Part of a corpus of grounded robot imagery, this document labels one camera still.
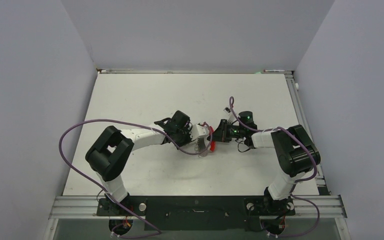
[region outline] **metal bar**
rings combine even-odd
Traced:
[[[290,97],[292,99],[293,107],[295,108],[295,114],[298,118],[298,123],[301,124],[304,129],[307,131],[308,136],[313,139],[313,136],[311,135],[309,123],[307,122],[306,116],[303,111],[303,106],[301,105],[300,97],[298,96],[298,90],[295,85],[295,80],[293,77],[286,77],[286,84],[289,89]],[[317,173],[319,176],[323,176],[322,166],[319,164],[317,165]]]
[[[346,218],[340,196],[300,196],[314,202],[320,209],[321,218]],[[315,218],[317,211],[310,203],[298,199],[293,200],[295,216],[291,218]],[[94,196],[58,196],[51,213],[51,219],[123,219],[125,216],[96,216],[98,202]],[[261,216],[263,219],[273,216]]]
[[[258,70],[139,70],[139,69],[99,69],[101,74],[255,74]],[[263,72],[261,74],[288,74],[292,71],[284,72]]]
[[[348,231],[347,222],[344,218],[335,218],[336,226],[338,228],[341,240],[351,240],[350,232]]]
[[[317,187],[326,187],[326,181],[323,176],[315,176],[315,184]]]
[[[57,218],[50,218],[47,221],[47,226],[45,229],[45,234],[43,235],[43,240],[53,240],[55,231],[57,230],[58,225],[58,219]]]

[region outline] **black mounting plate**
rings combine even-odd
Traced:
[[[133,211],[146,216],[146,220],[166,231],[204,231],[245,229],[258,226],[258,216],[279,216],[260,207],[264,196],[129,196],[122,204]],[[285,204],[292,202],[286,199]],[[145,203],[146,210],[140,211],[139,204]],[[246,205],[253,203],[251,212]],[[97,216],[130,216],[107,198],[101,198]],[[145,230],[153,230],[145,225]]]

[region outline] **wire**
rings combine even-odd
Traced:
[[[240,153],[246,153],[246,152],[248,152],[249,150],[251,150],[251,148],[248,147],[247,150],[241,151],[241,150],[239,150],[239,145],[241,145],[241,144],[242,144],[242,145],[245,145],[245,144],[244,144],[244,141],[236,141],[236,140],[235,140],[235,142],[237,142],[237,151],[238,151],[238,152],[240,152]]]
[[[96,201],[97,201],[98,203],[99,203],[99,200],[98,200],[99,194],[101,194],[103,191],[104,191],[104,190],[101,189],[101,190],[98,192],[98,194],[96,195]]]
[[[71,168],[73,169],[75,172],[77,172],[78,174],[80,174],[81,176],[85,177],[86,179],[88,179],[89,181],[91,181],[92,183],[96,184],[99,188],[101,188],[103,191],[105,191],[107,193],[107,197],[113,201],[114,203],[116,203],[118,206],[120,206],[123,210],[125,210],[126,212],[128,212],[129,214],[131,214],[132,216],[138,218],[139,220],[141,220],[142,222],[144,222],[145,224],[147,224],[148,226],[150,226],[151,228],[155,229],[157,232],[155,233],[150,233],[150,234],[146,234],[146,235],[139,235],[139,236],[120,236],[120,238],[122,239],[140,239],[140,238],[145,238],[145,237],[151,237],[151,236],[156,236],[156,235],[160,235],[162,234],[163,232],[156,226],[154,226],[152,223],[150,223],[149,221],[147,221],[146,219],[142,218],[141,216],[137,215],[136,213],[134,213],[133,211],[131,211],[130,209],[128,209],[127,207],[125,207],[123,204],[119,203],[111,194],[108,193],[107,189],[101,185],[99,182],[95,181],[93,178],[91,178],[90,176],[86,175],[85,173],[83,173],[82,171],[80,171],[79,169],[77,169],[75,166],[73,166],[73,164],[71,162],[69,162],[66,158],[66,156],[64,155],[64,152],[63,152],[63,140],[64,140],[64,137],[70,132],[72,131],[73,129],[79,127],[79,126],[82,126],[82,125],[85,125],[85,124],[89,124],[89,123],[97,123],[97,122],[108,122],[108,123],[115,123],[115,124],[122,124],[122,125],[128,125],[128,126],[133,126],[133,127],[138,127],[138,128],[142,128],[142,129],[149,129],[149,130],[153,130],[155,132],[158,132],[162,135],[164,135],[168,140],[170,140],[176,147],[177,149],[179,149],[181,152],[185,153],[185,154],[188,154],[188,155],[199,155],[201,154],[202,152],[206,151],[210,145],[211,145],[211,141],[213,140],[213,134],[210,132],[209,133],[209,144],[206,146],[206,148],[202,151],[202,152],[195,152],[195,153],[191,153],[191,152],[187,152],[183,149],[181,149],[179,147],[179,145],[177,145],[174,140],[169,136],[167,135],[164,131],[161,131],[159,129],[156,129],[156,128],[153,128],[153,127],[150,127],[150,126],[144,126],[144,125],[140,125],[140,124],[135,124],[135,123],[129,123],[129,122],[125,122],[125,121],[118,121],[118,120],[112,120],[112,119],[92,119],[92,120],[87,120],[87,121],[83,121],[83,122],[80,122],[80,123],[77,123],[73,126],[71,126],[70,128],[68,128],[60,137],[59,139],[59,143],[58,143],[58,148],[59,148],[59,154],[61,155],[61,158],[62,160]]]
[[[286,214],[285,215],[283,215],[283,219],[282,219],[282,221],[280,221],[280,225],[282,225],[282,223],[284,223],[285,222],[285,219],[286,219]]]
[[[273,225],[273,226],[279,226],[281,225],[281,223],[284,221],[286,215],[290,212],[291,210],[287,210],[287,211],[284,211],[281,215],[279,215],[278,217],[276,217],[275,219],[270,219],[270,220],[265,220],[265,222],[267,221],[271,221],[273,223],[268,223],[269,225]],[[282,221],[280,221],[280,223],[276,223],[277,220],[279,220],[280,218],[282,218]],[[261,231],[264,231],[266,230],[267,231],[267,228],[264,226],[263,222],[261,222],[261,229],[257,230],[257,231],[254,231],[254,232],[261,232]]]

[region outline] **cable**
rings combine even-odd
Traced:
[[[241,145],[241,144],[242,144],[242,145],[245,145],[245,144],[244,144],[244,141],[236,141],[236,140],[235,140],[235,142],[237,142],[237,151],[238,151],[238,152],[240,152],[240,153],[246,153],[246,152],[248,152],[249,150],[251,150],[251,148],[248,147],[247,150],[243,150],[243,151],[241,151],[241,150],[239,150],[239,145]]]
[[[231,96],[229,98],[229,106],[230,106],[230,111],[231,113],[233,114],[234,118],[236,119],[236,121],[242,125],[242,127],[248,129],[248,130],[251,130],[251,131],[254,131],[254,132],[264,132],[264,130],[258,130],[258,129],[254,129],[252,127],[249,127],[247,125],[245,125],[240,119],[239,117],[236,115],[235,111],[233,111],[233,103],[235,102],[235,98],[233,96]]]
[[[97,123],[97,122],[108,122],[108,123],[115,123],[115,124],[122,124],[122,125],[129,125],[129,126],[133,126],[133,127],[138,127],[138,128],[143,128],[143,129],[149,129],[149,130],[153,130],[155,132],[158,132],[162,135],[164,135],[165,137],[167,137],[167,139],[169,139],[176,147],[177,149],[179,149],[181,152],[185,153],[185,154],[188,154],[188,155],[199,155],[201,154],[202,152],[206,151],[210,145],[211,145],[211,141],[213,140],[213,134],[210,132],[209,133],[209,143],[208,145],[206,146],[206,148],[202,151],[202,152],[196,152],[196,153],[191,153],[191,152],[187,152],[183,149],[181,149],[179,147],[179,145],[177,145],[174,140],[169,136],[167,135],[165,132],[159,130],[159,129],[156,129],[156,128],[153,128],[153,127],[150,127],[150,126],[144,126],[144,125],[140,125],[140,124],[135,124],[135,123],[129,123],[129,122],[124,122],[124,121],[118,121],[118,120],[112,120],[112,119],[92,119],[92,120],[87,120],[87,121],[83,121],[83,122],[80,122],[80,123],[77,123],[73,126],[71,126],[70,128],[68,128],[60,137],[59,139],[59,143],[58,143],[58,148],[59,148],[59,154],[61,155],[61,158],[62,160],[71,168],[73,169],[75,172],[77,172],[78,174],[80,174],[81,176],[85,177],[86,179],[88,179],[89,181],[91,181],[92,183],[96,184],[99,188],[101,188],[103,191],[105,191],[105,193],[107,193],[107,196],[109,199],[111,199],[111,201],[113,201],[114,203],[116,203],[118,206],[120,206],[123,210],[125,210],[126,212],[128,212],[129,214],[131,214],[132,216],[135,216],[136,218],[138,218],[139,220],[141,220],[142,222],[144,222],[145,224],[147,224],[148,226],[150,226],[151,228],[155,229],[157,232],[155,233],[151,233],[151,234],[146,234],[146,235],[140,235],[140,236],[119,236],[120,238],[122,239],[140,239],[140,238],[145,238],[145,237],[151,237],[151,236],[156,236],[156,235],[160,235],[162,234],[163,232],[158,229],[158,227],[154,226],[152,223],[150,223],[149,221],[147,221],[146,219],[142,218],[141,216],[137,215],[136,213],[134,213],[133,211],[131,211],[130,209],[128,209],[127,207],[125,207],[123,204],[119,203],[111,194],[108,193],[107,189],[101,185],[99,182],[95,181],[93,178],[91,178],[90,176],[86,175],[85,173],[83,173],[82,171],[80,171],[79,169],[77,169],[75,166],[73,166],[73,164],[71,164],[71,162],[69,162],[66,158],[66,156],[64,155],[64,152],[63,152],[63,140],[64,140],[64,137],[73,129],[79,127],[79,126],[82,126],[82,125],[85,125],[85,124],[89,124],[89,123]]]
[[[295,181],[295,183],[297,184],[299,182],[305,182],[305,181],[308,181],[308,180],[311,180],[311,179],[315,178],[316,175],[317,175],[317,163],[314,160],[313,155],[306,148],[306,146],[304,146],[304,144],[302,142],[300,142],[300,140],[298,140],[292,133],[290,133],[288,130],[284,129],[283,127],[278,126],[274,130],[275,131],[276,130],[282,130],[283,132],[285,132],[292,140],[294,140],[302,148],[302,150],[304,150],[304,152],[308,155],[308,157],[310,158],[310,161],[312,163],[312,167],[313,167],[313,170],[314,170],[312,175],[307,177],[307,178],[298,179],[298,180]]]
[[[99,194],[101,194],[103,191],[104,191],[104,190],[101,189],[101,190],[98,192],[98,194],[96,195],[96,201],[97,201],[98,203],[99,203],[99,200],[98,200]]]
[[[283,225],[285,225],[285,219],[286,219],[286,214],[283,215],[283,219],[282,219],[282,221],[280,221],[280,225],[282,225],[282,223],[284,223]]]

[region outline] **small object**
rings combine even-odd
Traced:
[[[205,137],[204,136],[199,137],[197,139],[197,141],[196,141],[196,145],[197,145],[197,148],[198,148],[198,153],[203,151],[207,147],[206,144],[205,144]],[[199,154],[198,156],[200,158],[204,158],[204,157],[206,157],[208,155],[208,151],[209,150],[207,149],[203,153]]]
[[[209,127],[209,132],[210,132],[211,134],[214,133],[214,129],[213,129],[212,126]],[[212,153],[216,150],[216,142],[215,142],[215,141],[212,141],[212,142],[211,142],[211,144],[210,144],[210,146],[209,146],[209,150],[210,150]]]
[[[253,211],[254,210],[254,204],[252,202],[249,202],[247,205],[246,205],[246,209],[250,210],[250,211]]]
[[[280,69],[264,69],[264,73],[284,73],[286,72],[285,70],[280,70]]]
[[[139,211],[143,212],[147,209],[147,205],[145,203],[139,204]]]

